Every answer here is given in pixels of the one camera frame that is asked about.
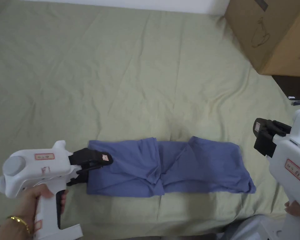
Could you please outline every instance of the wrist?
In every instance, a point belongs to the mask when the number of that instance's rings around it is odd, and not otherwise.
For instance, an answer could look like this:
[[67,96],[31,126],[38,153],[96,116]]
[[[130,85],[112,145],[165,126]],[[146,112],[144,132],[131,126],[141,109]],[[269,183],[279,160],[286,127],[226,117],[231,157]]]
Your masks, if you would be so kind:
[[11,218],[7,218],[3,225],[5,226],[4,229],[18,236],[24,236],[24,239],[29,237],[29,233],[26,226],[20,222],[17,222]]
[[29,227],[29,221],[27,220],[26,217],[22,217],[22,216],[19,216],[19,215],[13,215],[13,216],[7,217],[7,220],[11,220],[15,224],[17,224],[20,229],[22,228],[22,229],[26,230],[26,232],[29,236],[31,235],[31,230],[30,230],[30,227]]

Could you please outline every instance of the gray fabric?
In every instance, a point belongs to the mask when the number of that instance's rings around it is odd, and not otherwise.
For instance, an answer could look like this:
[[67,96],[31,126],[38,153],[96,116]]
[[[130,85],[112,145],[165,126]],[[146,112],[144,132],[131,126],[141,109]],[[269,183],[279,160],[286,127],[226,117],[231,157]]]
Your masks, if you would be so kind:
[[[284,213],[285,194],[253,145],[255,118],[291,124],[298,107],[260,76],[222,17],[12,1],[0,14],[0,172],[25,148],[91,139],[192,135],[242,150],[255,194],[88,196],[70,188],[61,226],[86,239],[200,235],[234,219]],[[16,200],[0,194],[0,222]]]

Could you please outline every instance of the folded blue shirt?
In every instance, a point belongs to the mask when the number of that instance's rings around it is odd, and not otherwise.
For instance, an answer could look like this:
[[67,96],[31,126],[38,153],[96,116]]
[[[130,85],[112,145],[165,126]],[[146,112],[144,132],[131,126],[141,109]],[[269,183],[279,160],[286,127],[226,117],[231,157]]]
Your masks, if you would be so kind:
[[88,194],[151,197],[169,192],[255,193],[240,148],[229,142],[192,137],[189,142],[90,141],[113,164],[89,172]]

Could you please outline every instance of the red-bordered label sticker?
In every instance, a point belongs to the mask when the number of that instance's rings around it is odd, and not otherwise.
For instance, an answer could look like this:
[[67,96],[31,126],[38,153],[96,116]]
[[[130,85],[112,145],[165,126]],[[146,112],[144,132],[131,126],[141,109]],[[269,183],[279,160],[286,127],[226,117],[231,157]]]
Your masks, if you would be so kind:
[[284,167],[300,181],[300,167],[290,159],[287,159]]
[[34,223],[34,232],[40,230],[42,228],[42,220]]
[[49,160],[54,159],[53,153],[37,153],[34,155],[35,160]]

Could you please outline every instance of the cardboard box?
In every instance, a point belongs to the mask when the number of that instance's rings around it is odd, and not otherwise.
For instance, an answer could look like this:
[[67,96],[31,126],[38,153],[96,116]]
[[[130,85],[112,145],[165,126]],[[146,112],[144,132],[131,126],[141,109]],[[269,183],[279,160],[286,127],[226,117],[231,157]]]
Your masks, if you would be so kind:
[[259,74],[300,76],[300,0],[231,0],[225,16]]

